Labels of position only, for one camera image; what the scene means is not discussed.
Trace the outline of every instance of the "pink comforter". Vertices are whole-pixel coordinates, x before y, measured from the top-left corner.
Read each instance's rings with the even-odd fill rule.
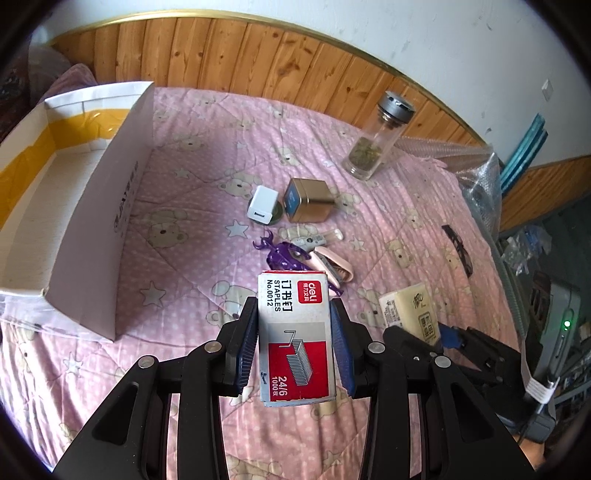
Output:
[[[256,275],[266,265],[252,241],[263,228],[245,211],[259,184],[282,193],[292,177],[327,181],[337,208],[324,224],[300,225],[300,231],[345,234],[331,245],[355,268],[343,300],[374,338],[385,327],[377,298],[424,281],[439,321],[475,326],[517,345],[489,247],[441,162],[404,154],[363,183],[339,167],[355,134],[347,124],[238,95],[188,89],[155,95],[155,148],[121,259],[118,340],[91,343],[2,325],[2,399],[48,465],[141,355],[187,354],[215,338],[256,294]],[[441,229],[447,223],[472,258],[470,279]],[[294,235],[285,218],[272,230]],[[340,388],[335,402],[265,408],[256,360],[252,370],[240,397],[220,401],[230,477],[356,479],[368,404]],[[178,398],[174,402],[169,479],[176,477]],[[415,455],[414,472],[417,461]]]

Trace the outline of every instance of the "wooden headboard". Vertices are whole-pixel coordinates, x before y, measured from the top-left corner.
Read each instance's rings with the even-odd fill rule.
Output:
[[[262,18],[171,17],[163,12],[141,17],[67,33],[53,46],[73,63],[88,65],[99,83],[153,80],[159,86],[260,96],[358,127],[382,93],[392,90],[417,108],[406,135],[482,143],[431,93],[334,38]],[[503,201],[501,229],[550,212],[590,190],[591,156],[531,168]]]

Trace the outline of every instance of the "white cardboard box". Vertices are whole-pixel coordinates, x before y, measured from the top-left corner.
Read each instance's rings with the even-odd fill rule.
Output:
[[[259,275],[259,365],[266,407],[335,399],[329,300],[324,272]]]
[[[151,82],[64,93],[0,145],[0,319],[115,340],[119,261],[152,150],[153,104]]]

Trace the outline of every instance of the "white wall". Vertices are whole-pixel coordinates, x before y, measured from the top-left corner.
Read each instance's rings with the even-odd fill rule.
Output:
[[[36,32],[49,40],[135,12],[218,9],[330,35],[389,63],[457,112],[506,159],[536,113],[548,140],[534,165],[591,153],[591,89],[523,0],[67,0]],[[546,102],[541,87],[550,79]]]

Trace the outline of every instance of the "deli logo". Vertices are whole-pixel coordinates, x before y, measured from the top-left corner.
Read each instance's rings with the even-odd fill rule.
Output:
[[[300,303],[322,303],[322,287],[319,280],[299,280],[297,296]]]

